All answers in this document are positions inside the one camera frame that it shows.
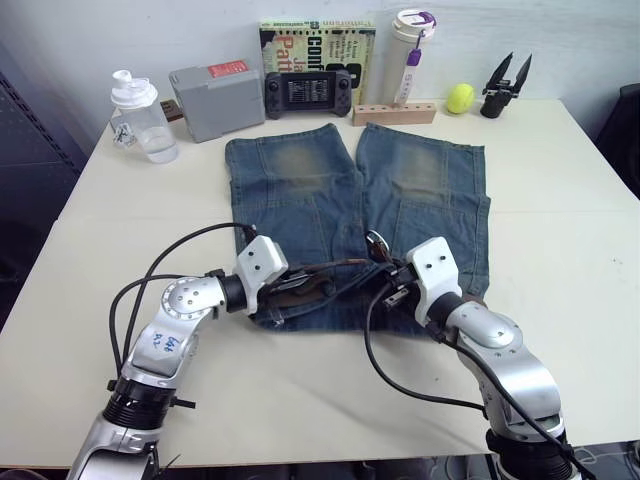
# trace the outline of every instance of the book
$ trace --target book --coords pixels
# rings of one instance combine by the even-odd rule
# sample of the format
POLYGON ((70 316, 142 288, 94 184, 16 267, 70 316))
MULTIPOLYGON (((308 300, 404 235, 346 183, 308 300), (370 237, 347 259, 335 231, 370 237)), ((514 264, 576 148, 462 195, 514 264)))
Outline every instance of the book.
POLYGON ((265 75, 270 72, 347 70, 352 100, 364 101, 376 29, 369 21, 265 21, 260 47, 265 75))

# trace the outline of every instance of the denim pants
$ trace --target denim pants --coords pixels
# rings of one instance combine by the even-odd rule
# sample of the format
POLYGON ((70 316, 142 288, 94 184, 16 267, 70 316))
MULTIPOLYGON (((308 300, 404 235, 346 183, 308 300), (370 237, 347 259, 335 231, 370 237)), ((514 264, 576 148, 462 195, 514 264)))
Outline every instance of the denim pants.
MULTIPOLYGON (((278 242, 290 265, 367 258, 365 233, 376 230, 394 257, 434 236, 447 239, 463 292, 482 297, 489 286, 484 148, 369 124, 355 164, 336 127, 234 139, 226 146, 234 220, 254 224, 278 242)), ((238 251, 245 247, 236 236, 238 251)), ((340 291, 362 270, 333 272, 340 291)), ((334 301, 259 312, 254 321, 275 330, 362 328, 370 293, 350 289, 334 301)), ((373 328, 409 335, 424 330, 395 310, 373 328)))

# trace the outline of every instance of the white table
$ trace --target white table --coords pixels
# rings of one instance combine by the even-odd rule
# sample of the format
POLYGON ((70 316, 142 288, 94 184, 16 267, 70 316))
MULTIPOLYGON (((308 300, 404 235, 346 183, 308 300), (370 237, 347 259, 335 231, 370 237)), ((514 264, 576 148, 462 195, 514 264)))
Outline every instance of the white table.
MULTIPOLYGON (((639 202, 559 101, 512 102, 497 120, 442 112, 400 130, 486 146, 490 307, 521 325, 559 384, 575 445, 640 437, 639 202)), ((348 119, 291 115, 237 133, 250 138, 338 126, 353 154, 362 128, 348 119)), ((224 146, 196 145, 182 121, 174 163, 156 166, 111 144, 107 129, 0 335, 0 465, 69 465, 114 375, 107 332, 113 295, 178 237, 231 219, 224 146)), ((230 231, 181 247, 162 272, 233 265, 230 231)), ((163 282, 147 290, 143 315, 163 282)), ((130 302, 121 307, 120 329, 130 302)), ((479 400, 446 347, 390 335, 377 355, 404 385, 479 400)), ((161 453, 182 465, 300 462, 486 451, 474 411, 389 389, 360 334, 274 334, 240 314, 205 328, 161 453)))

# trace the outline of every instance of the wooden block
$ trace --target wooden block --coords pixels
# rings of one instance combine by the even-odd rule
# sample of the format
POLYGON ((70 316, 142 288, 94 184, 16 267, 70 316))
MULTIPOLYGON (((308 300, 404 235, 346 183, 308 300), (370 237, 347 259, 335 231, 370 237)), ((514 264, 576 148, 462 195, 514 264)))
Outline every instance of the wooden block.
POLYGON ((361 127, 367 122, 380 125, 432 123, 435 114, 434 103, 407 103, 398 106, 356 105, 353 107, 353 125, 361 127))

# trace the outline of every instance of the yellow tennis ball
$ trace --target yellow tennis ball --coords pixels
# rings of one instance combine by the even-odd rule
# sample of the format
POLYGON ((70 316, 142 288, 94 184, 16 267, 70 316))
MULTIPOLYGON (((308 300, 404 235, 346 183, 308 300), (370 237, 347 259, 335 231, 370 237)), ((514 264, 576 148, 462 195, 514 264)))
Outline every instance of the yellow tennis ball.
POLYGON ((447 99, 447 110, 451 113, 464 113, 471 108, 475 100, 473 87, 468 83, 459 83, 451 90, 447 99))

